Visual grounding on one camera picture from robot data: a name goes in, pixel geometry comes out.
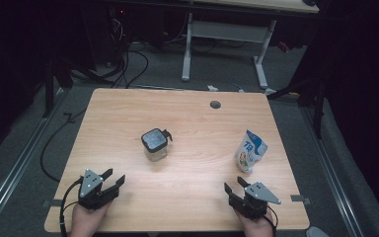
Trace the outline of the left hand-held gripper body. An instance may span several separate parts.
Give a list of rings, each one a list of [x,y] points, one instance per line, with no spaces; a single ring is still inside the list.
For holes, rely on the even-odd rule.
[[[96,210],[117,198],[118,195],[105,194],[102,190],[103,182],[100,175],[87,169],[78,193],[79,204],[87,209]]]

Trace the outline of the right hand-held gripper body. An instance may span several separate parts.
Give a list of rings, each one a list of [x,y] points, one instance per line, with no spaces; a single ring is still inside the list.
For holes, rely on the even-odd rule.
[[[251,220],[265,216],[270,202],[281,204],[281,200],[261,182],[253,183],[243,191],[243,197],[230,197],[229,205]]]

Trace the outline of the white and blue pouch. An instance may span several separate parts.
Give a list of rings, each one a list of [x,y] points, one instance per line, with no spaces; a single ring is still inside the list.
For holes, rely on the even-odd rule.
[[[239,170],[251,174],[254,166],[265,156],[267,149],[268,145],[259,136],[247,129],[234,155]]]

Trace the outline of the clear jar with black lid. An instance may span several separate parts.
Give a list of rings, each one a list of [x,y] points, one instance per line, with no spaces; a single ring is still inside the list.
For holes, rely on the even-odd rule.
[[[167,129],[161,130],[160,128],[153,128],[141,136],[145,155],[152,162],[167,156],[168,144],[172,140],[172,134]]]

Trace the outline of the person's left hand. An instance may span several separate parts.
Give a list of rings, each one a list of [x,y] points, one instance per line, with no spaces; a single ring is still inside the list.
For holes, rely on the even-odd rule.
[[[103,222],[111,203],[96,210],[90,210],[76,204],[72,211],[70,237],[93,237]]]

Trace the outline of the person's right hand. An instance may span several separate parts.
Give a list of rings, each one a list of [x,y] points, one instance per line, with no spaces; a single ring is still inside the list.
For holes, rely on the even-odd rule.
[[[273,230],[270,222],[272,215],[270,212],[266,214],[266,218],[251,220],[244,215],[235,211],[237,217],[242,223],[246,237],[273,237]]]

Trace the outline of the grey tape strip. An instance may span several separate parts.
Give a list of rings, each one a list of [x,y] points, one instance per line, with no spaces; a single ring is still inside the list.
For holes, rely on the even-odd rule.
[[[292,201],[303,202],[305,205],[312,203],[308,197],[304,197],[302,195],[291,195],[290,197]]]
[[[42,206],[44,208],[50,208],[51,206],[61,206],[62,200],[61,199],[46,199]]]

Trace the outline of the grey shoe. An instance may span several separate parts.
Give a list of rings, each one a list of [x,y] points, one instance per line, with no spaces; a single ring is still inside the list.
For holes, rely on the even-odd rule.
[[[311,226],[306,231],[306,237],[329,237],[329,235],[320,228]]]

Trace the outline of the black metal stand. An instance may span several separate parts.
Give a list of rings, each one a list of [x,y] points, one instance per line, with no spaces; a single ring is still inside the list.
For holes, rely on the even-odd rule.
[[[324,95],[325,83],[317,78],[309,78],[306,80],[291,83],[289,86],[267,95],[269,100],[282,97],[290,92],[299,94],[297,104],[300,107],[314,106],[314,115],[312,116],[312,127],[316,136],[322,138],[322,118],[324,115]]]
[[[53,56],[45,66],[46,77],[44,79],[45,88],[45,110],[43,116],[48,118],[54,107],[54,81],[57,81],[62,89],[71,89],[73,79],[70,75],[71,70],[79,71],[86,77],[99,82],[109,84],[103,76],[97,75],[86,67],[66,58]]]

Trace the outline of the desk with white metal legs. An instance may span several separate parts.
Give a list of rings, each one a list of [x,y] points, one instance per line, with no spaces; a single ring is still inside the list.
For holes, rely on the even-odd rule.
[[[189,5],[207,4],[211,7],[240,7],[247,10],[263,10],[271,14],[299,14],[300,16],[312,16],[319,13],[320,9],[314,4],[307,4],[306,0],[189,0]],[[266,20],[264,26],[248,26],[236,23],[224,23],[214,20],[195,20],[193,13],[187,17],[186,51],[184,55],[182,80],[189,81],[191,66],[191,42],[193,38],[211,40],[232,40],[240,42],[259,43],[259,54],[253,57],[260,87],[266,92],[271,92],[268,87],[263,61],[265,53],[277,23],[276,17]]]

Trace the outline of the metal floor rail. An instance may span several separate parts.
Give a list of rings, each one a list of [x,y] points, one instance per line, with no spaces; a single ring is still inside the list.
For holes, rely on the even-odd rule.
[[[69,90],[56,90],[49,114],[44,112],[44,92],[44,89],[39,90],[33,104],[16,119],[0,145],[0,213],[29,166],[55,110]]]
[[[300,108],[299,111],[302,117],[305,119],[305,122],[313,138],[314,144],[317,147],[319,160],[323,172],[325,174],[331,192],[334,196],[335,202],[337,204],[338,210],[340,211],[343,223],[347,229],[349,237],[363,237],[362,228],[358,223],[354,210],[351,206],[350,200],[345,190],[343,189],[343,186],[341,185],[340,179],[336,173],[331,158],[326,150],[324,142],[316,135],[311,113],[306,108]]]

